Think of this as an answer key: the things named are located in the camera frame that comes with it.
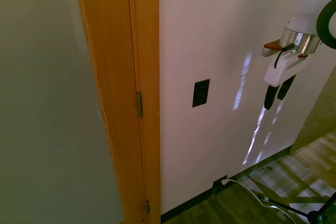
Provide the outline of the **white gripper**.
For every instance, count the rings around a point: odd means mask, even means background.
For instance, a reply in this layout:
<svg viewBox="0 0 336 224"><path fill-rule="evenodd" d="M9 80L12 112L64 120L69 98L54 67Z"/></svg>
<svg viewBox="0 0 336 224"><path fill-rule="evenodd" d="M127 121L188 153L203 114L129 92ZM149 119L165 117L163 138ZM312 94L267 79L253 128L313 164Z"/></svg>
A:
<svg viewBox="0 0 336 224"><path fill-rule="evenodd" d="M296 74L309 64L308 57L299 58L298 55L285 54L280 56L277 66L274 67L276 58L272 59L264 76L264 81L269 84L264 100L266 110L272 107L279 89L278 86L282 84L277 95L277 98L282 101L295 80Z"/></svg>

